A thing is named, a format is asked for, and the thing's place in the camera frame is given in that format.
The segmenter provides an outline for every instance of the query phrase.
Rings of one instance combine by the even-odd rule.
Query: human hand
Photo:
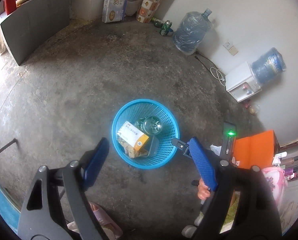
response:
[[[210,197],[210,191],[208,190],[208,186],[203,182],[202,178],[200,178],[198,186],[198,198],[206,200],[207,197]]]

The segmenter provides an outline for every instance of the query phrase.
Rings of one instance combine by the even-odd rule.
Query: basket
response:
[[[156,115],[163,121],[163,130],[156,135],[160,142],[157,154],[153,157],[129,158],[117,141],[117,132],[126,121],[134,124],[139,118],[150,115]],[[137,99],[124,105],[116,114],[112,124],[111,136],[117,153],[126,163],[140,169],[155,169],[170,161],[176,153],[177,149],[171,144],[171,139],[179,138],[179,127],[176,119],[165,106],[150,99]]]

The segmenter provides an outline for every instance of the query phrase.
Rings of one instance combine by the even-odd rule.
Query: green soda can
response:
[[[171,21],[166,21],[163,26],[161,27],[159,33],[161,34],[161,36],[166,36],[167,33],[169,32],[169,29],[172,25]]]

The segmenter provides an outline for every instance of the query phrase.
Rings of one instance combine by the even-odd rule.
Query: white cable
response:
[[[216,70],[216,74],[217,74],[217,76],[215,76],[215,75],[212,73],[212,69],[213,69],[213,68]],[[219,70],[219,69],[217,69],[217,68],[215,68],[215,67],[211,67],[211,68],[210,68],[210,73],[211,73],[211,75],[213,75],[213,77],[214,77],[215,79],[217,79],[217,80],[220,81],[220,84],[221,84],[221,85],[223,85],[224,87],[226,86],[226,80],[224,79],[225,74],[224,74],[221,70]]]

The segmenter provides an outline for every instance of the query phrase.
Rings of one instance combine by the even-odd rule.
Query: orange box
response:
[[[273,130],[269,130],[237,139],[233,156],[239,168],[250,169],[253,165],[257,165],[260,169],[264,169],[272,167],[272,160],[278,148],[276,135]]]

